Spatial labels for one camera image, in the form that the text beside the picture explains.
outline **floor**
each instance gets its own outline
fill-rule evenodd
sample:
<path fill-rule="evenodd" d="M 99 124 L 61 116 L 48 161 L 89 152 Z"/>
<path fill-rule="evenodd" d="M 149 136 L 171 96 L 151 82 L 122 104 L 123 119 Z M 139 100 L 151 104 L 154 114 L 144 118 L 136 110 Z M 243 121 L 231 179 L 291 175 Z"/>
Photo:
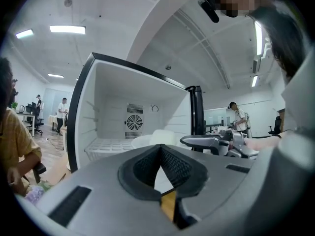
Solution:
<path fill-rule="evenodd" d="M 35 133 L 33 139 L 41 147 L 41 162 L 47 169 L 45 173 L 40 175 L 42 177 L 51 169 L 54 163 L 64 155 L 64 150 L 63 137 L 59 136 L 56 131 L 53 131 L 52 126 L 43 125 L 40 129 L 43 131 L 43 135 L 41 136 L 39 133 Z M 36 184 L 32 171 L 27 173 L 26 177 L 31 184 Z"/>

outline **fluorescent light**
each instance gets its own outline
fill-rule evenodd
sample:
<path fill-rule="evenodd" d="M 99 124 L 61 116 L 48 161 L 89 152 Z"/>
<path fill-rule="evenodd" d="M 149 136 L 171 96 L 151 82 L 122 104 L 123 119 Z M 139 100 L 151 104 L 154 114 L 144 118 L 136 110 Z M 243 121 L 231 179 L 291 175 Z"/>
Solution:
<path fill-rule="evenodd" d="M 258 79 L 258 76 L 257 76 L 257 75 L 254 76 L 254 78 L 253 78 L 253 80 L 252 80 L 252 88 L 253 88 L 254 86 L 256 86 L 257 79 Z"/>
<path fill-rule="evenodd" d="M 29 30 L 25 30 L 23 32 L 20 32 L 20 33 L 17 33 L 15 34 L 17 38 L 22 38 L 22 37 L 26 37 L 26 36 L 29 36 L 29 35 L 33 35 L 33 31 L 31 29 Z"/>
<path fill-rule="evenodd" d="M 85 34 L 85 27 L 83 26 L 50 26 L 51 32 L 70 32 Z"/>
<path fill-rule="evenodd" d="M 56 74 L 48 74 L 50 77 L 57 77 L 57 78 L 63 78 L 62 75 L 56 75 Z"/>
<path fill-rule="evenodd" d="M 261 25 L 258 21 L 255 21 L 256 28 L 256 40 L 257 40 L 257 55 L 261 55 L 262 52 L 262 31 Z"/>

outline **desk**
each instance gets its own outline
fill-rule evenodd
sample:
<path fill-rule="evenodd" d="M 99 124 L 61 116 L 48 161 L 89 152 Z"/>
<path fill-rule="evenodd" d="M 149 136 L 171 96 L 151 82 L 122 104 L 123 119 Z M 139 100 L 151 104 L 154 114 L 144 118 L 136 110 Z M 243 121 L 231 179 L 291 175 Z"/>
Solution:
<path fill-rule="evenodd" d="M 18 116 L 23 116 L 23 124 L 25 122 L 25 117 L 32 117 L 33 119 L 33 124 L 32 124 L 32 136 L 34 136 L 34 131 L 35 131 L 35 115 L 34 114 L 31 114 L 30 112 L 26 112 L 24 111 L 23 113 L 20 113 L 20 112 L 16 112 L 16 114 Z"/>
<path fill-rule="evenodd" d="M 48 121 L 50 124 L 53 125 L 52 130 L 54 130 L 54 123 L 58 125 L 57 117 L 56 116 L 49 116 Z"/>

